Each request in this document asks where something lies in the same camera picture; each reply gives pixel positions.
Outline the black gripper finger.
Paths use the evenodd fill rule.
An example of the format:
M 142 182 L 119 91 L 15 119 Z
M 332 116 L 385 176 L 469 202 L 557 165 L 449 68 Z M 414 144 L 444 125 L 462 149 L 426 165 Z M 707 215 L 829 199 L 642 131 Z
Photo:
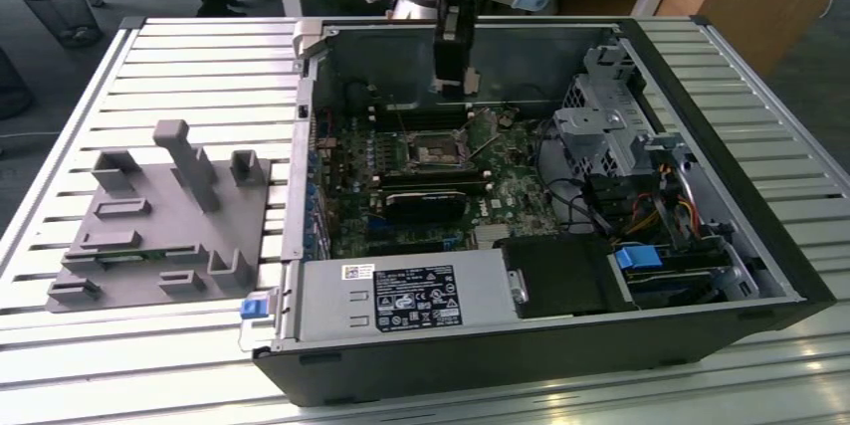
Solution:
M 466 97 L 466 74 L 472 43 L 436 41 L 433 45 L 434 79 L 437 91 L 446 99 Z

